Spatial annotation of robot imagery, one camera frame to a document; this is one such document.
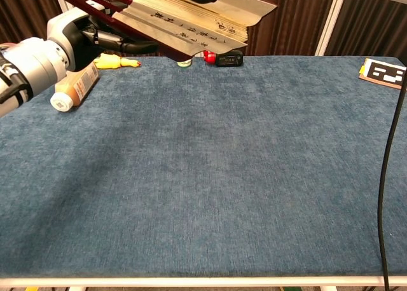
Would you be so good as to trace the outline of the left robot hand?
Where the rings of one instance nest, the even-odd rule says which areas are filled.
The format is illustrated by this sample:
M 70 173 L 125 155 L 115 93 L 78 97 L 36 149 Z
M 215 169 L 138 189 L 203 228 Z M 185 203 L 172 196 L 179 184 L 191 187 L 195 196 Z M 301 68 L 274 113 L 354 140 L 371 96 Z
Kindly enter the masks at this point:
M 156 42 L 130 38 L 77 7 L 48 21 L 47 39 L 65 52 L 71 72 L 84 69 L 105 51 L 141 55 L 158 49 Z

